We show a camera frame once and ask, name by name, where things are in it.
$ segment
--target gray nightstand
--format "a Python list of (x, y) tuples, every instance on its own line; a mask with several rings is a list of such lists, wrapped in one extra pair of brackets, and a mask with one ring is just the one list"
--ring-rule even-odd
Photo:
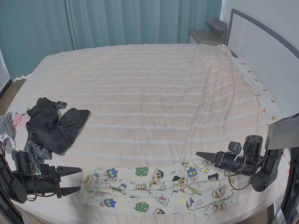
[(224, 42), (226, 23), (216, 17), (206, 23), (211, 26), (211, 31), (190, 30), (189, 44), (204, 43), (216, 46)]

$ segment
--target pink clothing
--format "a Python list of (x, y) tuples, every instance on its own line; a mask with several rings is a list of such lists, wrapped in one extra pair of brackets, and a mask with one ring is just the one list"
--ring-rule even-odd
[(16, 129), (18, 125), (25, 125), (30, 120), (28, 114), (16, 114), (13, 120), (13, 130)]

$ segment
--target mattress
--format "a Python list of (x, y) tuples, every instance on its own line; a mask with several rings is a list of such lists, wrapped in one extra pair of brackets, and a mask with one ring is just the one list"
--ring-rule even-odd
[[(230, 141), (267, 136), (262, 109), (230, 58), (206, 44), (98, 47), (47, 56), (17, 93), (9, 111), (32, 108), (39, 97), (91, 111), (84, 128), (54, 166), (100, 168), (167, 166), (196, 160), (197, 151), (226, 151)], [(27, 139), (17, 127), (16, 149)], [(7, 156), (11, 169), (14, 163)], [(232, 206), (202, 216), (115, 213), (74, 202), (75, 194), (16, 203), (51, 223), (234, 223), (264, 210), (284, 194), (288, 163), (264, 192), (249, 185)], [(62, 177), (61, 187), (79, 186), (83, 173)], [(237, 188), (248, 177), (236, 176)]]

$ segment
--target pile of clothes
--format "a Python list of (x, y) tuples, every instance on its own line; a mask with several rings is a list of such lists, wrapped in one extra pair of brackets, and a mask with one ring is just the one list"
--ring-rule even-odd
[(0, 116), (0, 142), (5, 151), (9, 154), (15, 149), (14, 130), (26, 124), (28, 138), (24, 150), (32, 154), (35, 171), (45, 159), (51, 159), (52, 152), (61, 155), (73, 144), (90, 113), (71, 108), (59, 119), (57, 110), (66, 106), (65, 102), (53, 102), (44, 97), (39, 98), (27, 114), (13, 117), (9, 112)]

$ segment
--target teal curtain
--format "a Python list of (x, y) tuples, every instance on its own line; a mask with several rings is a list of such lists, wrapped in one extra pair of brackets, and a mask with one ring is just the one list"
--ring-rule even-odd
[(12, 79), (63, 51), (188, 43), (222, 0), (0, 0), (0, 49)]

